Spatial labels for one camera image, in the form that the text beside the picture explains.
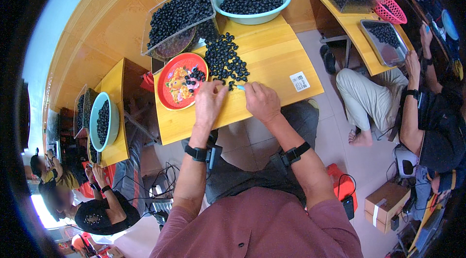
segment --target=bare foot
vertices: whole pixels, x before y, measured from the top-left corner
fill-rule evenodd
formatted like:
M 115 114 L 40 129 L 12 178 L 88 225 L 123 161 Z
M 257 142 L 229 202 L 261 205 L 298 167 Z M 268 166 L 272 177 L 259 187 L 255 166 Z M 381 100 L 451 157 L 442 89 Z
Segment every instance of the bare foot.
M 370 129 L 367 131 L 361 131 L 356 134 L 354 130 L 351 130 L 348 134 L 348 144 L 355 147 L 370 147 L 372 146 L 372 134 Z

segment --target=window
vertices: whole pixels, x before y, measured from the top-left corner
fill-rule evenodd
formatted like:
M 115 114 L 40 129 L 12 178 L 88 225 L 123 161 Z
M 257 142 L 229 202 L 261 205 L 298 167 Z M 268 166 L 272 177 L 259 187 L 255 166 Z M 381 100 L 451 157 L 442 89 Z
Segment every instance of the window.
M 44 200 L 42 199 L 42 196 L 40 194 L 34 194 L 31 196 L 32 203 L 34 204 L 35 211 L 39 215 L 39 218 L 41 219 L 42 224 L 44 225 L 44 228 L 50 229 L 50 228 L 58 228 L 60 226 L 66 226 L 74 224 L 74 221 L 66 218 L 66 219 L 61 219 L 60 221 L 55 221 L 55 219 L 52 217 L 52 215 L 49 213 L 47 208 L 45 207 Z

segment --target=black t-shirt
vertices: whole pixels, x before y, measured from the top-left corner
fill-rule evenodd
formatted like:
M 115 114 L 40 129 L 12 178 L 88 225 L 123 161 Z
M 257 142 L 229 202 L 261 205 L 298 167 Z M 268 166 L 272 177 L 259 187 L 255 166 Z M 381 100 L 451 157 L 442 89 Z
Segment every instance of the black t-shirt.
M 443 88 L 426 91 L 418 110 L 418 127 L 425 131 L 419 163 L 439 173 L 466 163 L 466 124 L 461 115 L 461 94 Z
M 83 231 L 96 235 L 113 235 L 134 225 L 141 217 L 137 209 L 130 205 L 126 198 L 118 191 L 114 191 L 121 207 L 126 213 L 126 219 L 114 225 L 108 218 L 106 209 L 107 198 L 103 200 L 93 199 L 85 203 L 80 203 L 80 207 L 75 215 L 76 225 Z

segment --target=yellow shirt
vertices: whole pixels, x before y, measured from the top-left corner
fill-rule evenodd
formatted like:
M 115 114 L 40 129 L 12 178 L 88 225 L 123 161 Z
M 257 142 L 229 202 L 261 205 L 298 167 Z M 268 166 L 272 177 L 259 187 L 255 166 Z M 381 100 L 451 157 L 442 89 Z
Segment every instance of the yellow shirt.
M 54 173 L 52 172 L 52 169 L 55 167 L 50 168 L 49 171 L 45 174 L 44 182 L 49 182 L 54 178 Z M 61 178 L 57 181 L 57 185 L 63 185 L 68 187 L 69 189 L 78 189 L 79 188 L 79 183 L 76 177 L 73 175 L 73 173 L 69 171 L 64 171 L 63 174 L 61 175 Z

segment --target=maroon shirt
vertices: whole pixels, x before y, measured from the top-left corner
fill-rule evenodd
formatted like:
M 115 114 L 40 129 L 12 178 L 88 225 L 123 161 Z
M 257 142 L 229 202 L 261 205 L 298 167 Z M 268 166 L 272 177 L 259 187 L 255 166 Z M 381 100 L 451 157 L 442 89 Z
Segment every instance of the maroon shirt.
M 224 197 L 195 219 L 172 208 L 153 257 L 362 257 L 337 199 L 308 211 L 284 191 L 253 187 Z

